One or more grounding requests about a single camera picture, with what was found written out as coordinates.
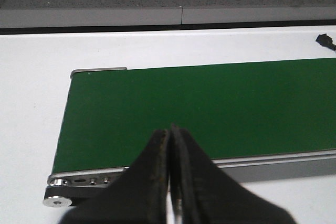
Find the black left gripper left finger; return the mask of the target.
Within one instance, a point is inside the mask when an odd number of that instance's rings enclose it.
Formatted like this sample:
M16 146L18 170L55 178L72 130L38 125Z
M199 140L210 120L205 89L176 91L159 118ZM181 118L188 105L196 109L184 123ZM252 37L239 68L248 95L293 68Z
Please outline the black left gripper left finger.
M98 195L68 211L61 223L166 223L169 133L156 130L132 165Z

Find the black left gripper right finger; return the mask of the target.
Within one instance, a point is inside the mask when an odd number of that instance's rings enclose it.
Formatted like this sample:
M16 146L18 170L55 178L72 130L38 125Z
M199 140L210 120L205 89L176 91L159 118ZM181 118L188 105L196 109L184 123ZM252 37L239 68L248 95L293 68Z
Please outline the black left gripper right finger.
M169 143L173 209L183 223L295 222L218 168L187 129L172 125Z

